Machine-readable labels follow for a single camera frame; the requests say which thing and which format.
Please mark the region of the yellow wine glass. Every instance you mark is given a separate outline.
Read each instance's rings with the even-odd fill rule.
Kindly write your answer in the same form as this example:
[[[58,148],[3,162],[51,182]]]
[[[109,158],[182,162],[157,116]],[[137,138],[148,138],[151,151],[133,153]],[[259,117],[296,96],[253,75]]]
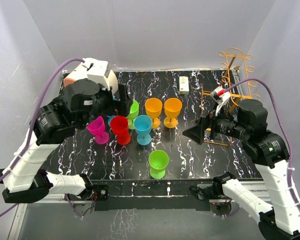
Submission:
[[[145,102],[146,114],[152,119],[152,128],[158,128],[161,124],[159,116],[161,115],[163,103],[158,98],[149,98]]]
[[[178,98],[169,98],[164,102],[164,113],[166,115],[163,120],[165,127],[172,129],[178,124],[178,115],[182,110],[182,102]]]

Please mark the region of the magenta wine glass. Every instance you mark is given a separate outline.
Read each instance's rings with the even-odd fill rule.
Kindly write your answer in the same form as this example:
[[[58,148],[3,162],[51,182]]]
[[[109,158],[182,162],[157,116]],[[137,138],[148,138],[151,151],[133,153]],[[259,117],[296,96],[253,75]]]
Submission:
[[[106,144],[110,138],[106,132],[106,126],[102,116],[98,116],[93,122],[88,124],[86,129],[94,135],[94,140],[99,145]]]

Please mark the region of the white cylindrical drum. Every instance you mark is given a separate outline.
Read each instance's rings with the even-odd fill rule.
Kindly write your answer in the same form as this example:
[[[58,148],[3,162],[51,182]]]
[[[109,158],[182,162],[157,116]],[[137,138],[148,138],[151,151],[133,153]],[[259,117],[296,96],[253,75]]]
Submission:
[[[64,87],[68,86],[69,84],[73,84],[77,80],[81,79],[88,79],[87,75],[84,73],[84,68],[82,66],[82,62],[63,79],[63,85]],[[111,69],[110,65],[110,74],[108,77],[110,88],[112,88],[112,95],[114,96],[115,93],[118,91],[119,83],[118,79],[114,73],[114,71]]]

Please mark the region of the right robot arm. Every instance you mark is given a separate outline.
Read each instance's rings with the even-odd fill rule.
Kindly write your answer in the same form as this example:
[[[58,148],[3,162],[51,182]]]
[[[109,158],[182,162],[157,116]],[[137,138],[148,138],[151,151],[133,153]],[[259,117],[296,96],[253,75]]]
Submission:
[[[268,111],[255,99],[239,103],[237,118],[214,108],[183,131],[185,137],[201,145],[205,130],[210,138],[222,134],[241,140],[242,148],[262,176],[271,203],[246,189],[230,172],[214,177],[212,186],[202,189],[212,197],[228,197],[257,223],[266,240],[300,240],[300,200],[292,197],[293,183],[287,180],[290,158],[285,141],[267,129]]]

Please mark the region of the light blue wine glass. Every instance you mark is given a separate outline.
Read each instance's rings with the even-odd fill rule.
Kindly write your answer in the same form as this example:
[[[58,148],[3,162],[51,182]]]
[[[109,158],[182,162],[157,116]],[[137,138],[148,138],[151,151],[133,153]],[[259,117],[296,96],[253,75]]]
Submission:
[[[134,130],[137,134],[137,142],[142,145],[148,145],[152,138],[150,132],[152,130],[152,119],[147,115],[139,115],[134,120]]]

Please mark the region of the pale green wine glass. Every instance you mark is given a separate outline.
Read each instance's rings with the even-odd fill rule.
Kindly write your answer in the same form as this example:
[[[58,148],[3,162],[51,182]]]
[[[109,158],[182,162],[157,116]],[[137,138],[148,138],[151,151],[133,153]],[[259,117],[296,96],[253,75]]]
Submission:
[[[129,115],[126,117],[128,120],[128,128],[134,130],[134,121],[139,115],[139,103],[136,100],[133,100],[133,103],[130,107]]]

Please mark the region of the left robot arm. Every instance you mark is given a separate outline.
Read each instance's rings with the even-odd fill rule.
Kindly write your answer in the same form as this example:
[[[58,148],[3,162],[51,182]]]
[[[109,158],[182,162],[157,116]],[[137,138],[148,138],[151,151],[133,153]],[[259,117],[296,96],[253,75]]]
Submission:
[[[91,198],[94,185],[86,174],[54,174],[42,169],[42,165],[66,138],[72,137],[76,130],[85,129],[98,117],[126,117],[133,100],[125,83],[119,83],[118,92],[119,99],[114,99],[111,89],[85,78],[64,87],[49,104],[39,106],[12,163],[0,169],[4,202],[30,204],[53,194]]]

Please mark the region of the dark blue wine glass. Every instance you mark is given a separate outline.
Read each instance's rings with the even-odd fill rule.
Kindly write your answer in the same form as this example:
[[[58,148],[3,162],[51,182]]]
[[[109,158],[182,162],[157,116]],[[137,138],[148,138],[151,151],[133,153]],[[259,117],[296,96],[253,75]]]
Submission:
[[[110,127],[110,126],[111,126],[111,121],[112,121],[113,118],[115,118],[116,116],[115,116],[115,115],[107,115],[107,117],[108,117],[107,124],[108,124],[108,126]]]

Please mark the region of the black front base bar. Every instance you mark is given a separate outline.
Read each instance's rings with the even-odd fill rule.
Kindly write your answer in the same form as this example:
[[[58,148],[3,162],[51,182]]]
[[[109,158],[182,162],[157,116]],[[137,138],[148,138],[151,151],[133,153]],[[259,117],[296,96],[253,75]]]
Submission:
[[[97,191],[96,211],[109,210],[169,210],[194,209],[209,211],[210,201],[195,197],[191,187],[209,180],[147,179],[147,180],[93,180]]]

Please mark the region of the red wine glass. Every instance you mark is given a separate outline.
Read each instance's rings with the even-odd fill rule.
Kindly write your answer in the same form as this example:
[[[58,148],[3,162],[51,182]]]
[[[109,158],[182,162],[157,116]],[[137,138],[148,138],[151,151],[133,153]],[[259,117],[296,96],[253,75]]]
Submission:
[[[110,128],[116,135],[117,143],[127,145],[131,141],[129,134],[129,122],[124,116],[115,116],[110,122]]]

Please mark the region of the small white box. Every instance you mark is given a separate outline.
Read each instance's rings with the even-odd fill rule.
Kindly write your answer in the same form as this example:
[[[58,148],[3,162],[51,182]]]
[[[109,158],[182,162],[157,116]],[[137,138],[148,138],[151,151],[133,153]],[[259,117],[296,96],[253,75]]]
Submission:
[[[179,77],[179,89],[178,92],[180,95],[188,95],[190,91],[189,87],[189,78],[187,76]]]

